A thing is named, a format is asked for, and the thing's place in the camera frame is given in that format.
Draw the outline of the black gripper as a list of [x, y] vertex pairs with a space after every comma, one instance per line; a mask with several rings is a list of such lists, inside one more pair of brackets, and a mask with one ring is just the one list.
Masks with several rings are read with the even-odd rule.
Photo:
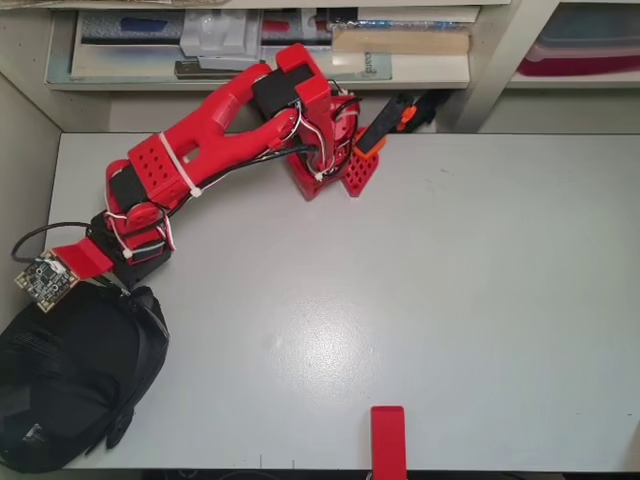
[[110, 228], [112, 218], [96, 215], [90, 222], [89, 239], [113, 263], [110, 272], [127, 289], [140, 284], [146, 277], [161, 267], [171, 256], [171, 249], [160, 228], [130, 237], [130, 258], [124, 255], [125, 248]]

